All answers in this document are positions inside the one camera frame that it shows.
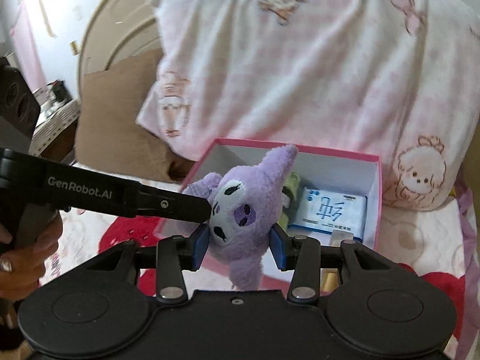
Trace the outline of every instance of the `pink box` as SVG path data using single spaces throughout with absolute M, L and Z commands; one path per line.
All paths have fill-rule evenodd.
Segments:
M 210 172 L 224 175 L 237 165 L 255 165 L 261 162 L 265 153 L 284 143 L 260 142 L 244 139 L 217 138 L 208 148 L 199 162 L 189 172 L 182 184 L 182 189 L 188 184 L 202 179 Z M 299 146 L 293 171 L 298 173 L 302 185 L 309 188 L 340 191 L 367 197 L 367 213 L 363 243 L 375 249 L 376 235 L 380 226 L 382 209 L 382 166 L 380 157 L 360 154 L 351 151 L 325 149 L 321 147 Z M 161 238 L 177 234 L 175 221 L 162 220 L 157 228 Z M 290 235 L 306 234 L 328 245 L 329 235 L 288 229 Z M 286 290 L 293 272 L 281 272 L 277 269 L 270 251 L 263 257 L 263 274 L 261 288 L 280 288 Z M 203 260 L 203 267 L 222 275 L 228 274 L 227 267 L 210 256 Z

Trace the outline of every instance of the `blue and white package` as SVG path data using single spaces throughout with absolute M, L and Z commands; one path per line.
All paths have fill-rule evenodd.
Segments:
M 365 196 L 304 187 L 290 225 L 327 234 L 333 230 L 348 231 L 354 239 L 363 240 L 366 207 Z

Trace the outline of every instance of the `brown pillow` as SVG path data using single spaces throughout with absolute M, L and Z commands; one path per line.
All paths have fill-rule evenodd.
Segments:
M 156 181 L 183 179 L 192 161 L 135 124 L 138 111 L 155 81 L 160 49 L 118 62 L 83 80 L 82 113 L 76 155 L 97 170 Z

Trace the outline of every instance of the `pink curtain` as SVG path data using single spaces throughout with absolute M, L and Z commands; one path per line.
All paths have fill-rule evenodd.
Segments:
M 25 1 L 20 4 L 18 21 L 10 30 L 10 37 L 15 47 L 23 77 L 32 92 L 47 84 L 45 74 L 38 59 L 32 27 L 28 19 Z

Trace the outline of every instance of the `pink bow print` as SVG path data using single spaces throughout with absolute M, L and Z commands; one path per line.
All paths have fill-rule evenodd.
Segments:
M 405 13 L 405 27 L 410 35 L 416 35 L 424 23 L 424 15 L 415 10 L 415 0 L 390 0 L 395 8 Z

